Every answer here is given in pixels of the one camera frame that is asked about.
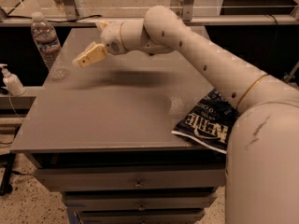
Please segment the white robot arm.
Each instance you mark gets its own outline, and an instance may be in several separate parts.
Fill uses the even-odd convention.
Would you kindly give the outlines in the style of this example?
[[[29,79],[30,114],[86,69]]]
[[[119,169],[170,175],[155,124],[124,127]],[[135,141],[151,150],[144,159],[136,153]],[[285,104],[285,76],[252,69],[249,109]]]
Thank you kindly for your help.
[[[225,224],[299,224],[299,90],[193,32],[167,7],[97,27],[101,41],[76,64],[176,50],[239,112],[227,147]]]

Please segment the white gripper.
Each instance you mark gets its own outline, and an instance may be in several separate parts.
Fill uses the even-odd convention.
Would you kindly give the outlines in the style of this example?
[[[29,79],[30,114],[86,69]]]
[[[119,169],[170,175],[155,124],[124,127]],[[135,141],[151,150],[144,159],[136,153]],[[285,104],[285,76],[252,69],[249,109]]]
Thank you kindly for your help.
[[[104,44],[92,42],[74,60],[74,66],[86,67],[100,62],[107,57],[107,52],[121,55],[128,52],[121,40],[121,22],[98,21],[97,29],[101,32],[100,40]]]

